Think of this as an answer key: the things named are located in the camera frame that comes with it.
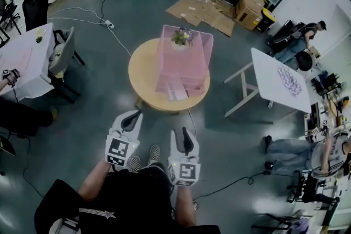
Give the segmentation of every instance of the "hand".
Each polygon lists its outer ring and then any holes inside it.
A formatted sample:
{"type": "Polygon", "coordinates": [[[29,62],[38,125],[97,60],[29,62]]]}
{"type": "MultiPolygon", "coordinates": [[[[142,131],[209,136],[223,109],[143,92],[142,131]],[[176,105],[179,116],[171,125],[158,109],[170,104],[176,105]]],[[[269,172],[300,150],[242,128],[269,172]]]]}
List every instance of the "hand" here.
{"type": "MultiPolygon", "coordinates": [[[[21,76],[21,74],[18,70],[14,70],[14,71],[17,72],[16,73],[17,77],[21,76]]],[[[16,75],[14,74],[14,71],[10,71],[10,75],[7,77],[7,79],[9,80],[10,83],[14,82],[17,79],[16,75]]]]}

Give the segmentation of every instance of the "folding table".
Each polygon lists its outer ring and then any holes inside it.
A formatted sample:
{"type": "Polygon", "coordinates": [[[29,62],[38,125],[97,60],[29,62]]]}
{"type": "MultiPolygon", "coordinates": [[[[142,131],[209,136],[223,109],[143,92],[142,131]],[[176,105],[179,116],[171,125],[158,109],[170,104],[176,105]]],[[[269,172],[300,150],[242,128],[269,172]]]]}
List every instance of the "folding table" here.
{"type": "MultiPolygon", "coordinates": [[[[228,83],[230,80],[240,75],[242,95],[244,97],[243,100],[241,100],[237,105],[230,109],[224,115],[224,117],[228,117],[229,115],[231,115],[234,111],[239,109],[258,93],[263,99],[277,102],[278,104],[291,107],[295,110],[301,110],[305,113],[311,113],[311,104],[309,100],[307,86],[302,75],[297,73],[295,70],[289,68],[288,66],[282,64],[281,62],[277,61],[276,59],[272,58],[271,56],[266,55],[255,48],[251,48],[251,55],[251,63],[244,66],[242,69],[235,72],[233,75],[231,75],[224,81],[224,83],[228,83]],[[257,80],[257,87],[246,83],[245,70],[247,70],[251,66],[253,66],[254,68],[257,80]],[[292,75],[301,85],[302,90],[297,96],[293,96],[283,84],[283,81],[278,73],[278,68],[282,66],[290,69],[292,75]],[[252,92],[249,95],[247,95],[248,89],[252,90],[252,92]]],[[[289,114],[283,116],[283,118],[287,118],[288,116],[291,116],[295,113],[296,111],[290,112],[289,114]]]]}

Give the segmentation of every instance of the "white table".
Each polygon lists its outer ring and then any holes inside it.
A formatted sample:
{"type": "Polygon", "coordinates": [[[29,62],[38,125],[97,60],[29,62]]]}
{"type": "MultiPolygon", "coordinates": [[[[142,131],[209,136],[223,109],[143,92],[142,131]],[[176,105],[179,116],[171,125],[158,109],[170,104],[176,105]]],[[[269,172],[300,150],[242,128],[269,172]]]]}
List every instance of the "white table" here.
{"type": "Polygon", "coordinates": [[[251,100],[258,93],[263,99],[277,102],[296,110],[301,110],[305,113],[311,113],[311,105],[309,100],[309,95],[307,91],[307,86],[304,78],[297,73],[295,70],[291,70],[291,73],[296,78],[297,82],[301,84],[302,91],[296,96],[292,94],[285,88],[280,75],[278,73],[278,68],[283,66],[283,64],[276,59],[262,53],[261,51],[251,48],[252,62],[243,67],[241,70],[228,77],[224,83],[228,83],[234,77],[241,75],[242,93],[244,99],[240,101],[236,106],[229,110],[224,116],[228,117],[234,111],[239,109],[249,100],[251,100]],[[245,80],[245,70],[253,65],[254,72],[256,75],[257,86],[247,84],[245,80]],[[253,90],[250,95],[247,95],[247,89],[253,90]]]}
{"type": "MultiPolygon", "coordinates": [[[[54,89],[48,77],[49,58],[55,47],[53,24],[41,26],[46,32],[40,43],[36,43],[38,28],[12,39],[0,49],[0,73],[5,69],[18,69],[21,73],[14,87],[18,100],[37,98],[54,89]]],[[[9,85],[0,92],[0,96],[16,101],[9,85]]]]}

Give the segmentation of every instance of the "checkered shoe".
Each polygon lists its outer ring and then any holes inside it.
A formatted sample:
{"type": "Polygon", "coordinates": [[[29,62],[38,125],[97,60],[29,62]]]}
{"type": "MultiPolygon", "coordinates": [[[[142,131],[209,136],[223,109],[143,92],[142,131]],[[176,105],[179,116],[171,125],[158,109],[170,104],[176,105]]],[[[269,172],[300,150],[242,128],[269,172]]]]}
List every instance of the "checkered shoe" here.
{"type": "Polygon", "coordinates": [[[160,159],[160,155],[161,155],[160,147],[158,145],[152,145],[152,147],[150,148],[150,159],[149,159],[148,165],[158,162],[160,159]]]}
{"type": "Polygon", "coordinates": [[[129,163],[129,166],[130,166],[132,172],[137,173],[140,170],[140,157],[133,156],[131,159],[131,162],[129,163]]]}

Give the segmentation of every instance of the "cardboard box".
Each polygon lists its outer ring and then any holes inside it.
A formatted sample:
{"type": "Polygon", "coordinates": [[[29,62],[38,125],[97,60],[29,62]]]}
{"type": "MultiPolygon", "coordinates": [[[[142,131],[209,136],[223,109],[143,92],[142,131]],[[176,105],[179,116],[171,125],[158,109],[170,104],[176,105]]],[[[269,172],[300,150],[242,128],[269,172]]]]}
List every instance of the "cardboard box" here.
{"type": "Polygon", "coordinates": [[[204,21],[228,36],[231,36],[235,25],[233,11],[230,3],[221,0],[179,0],[166,10],[194,26],[204,21]]]}
{"type": "Polygon", "coordinates": [[[235,6],[234,19],[248,30],[254,30],[262,20],[263,0],[240,0],[235,6]]]}

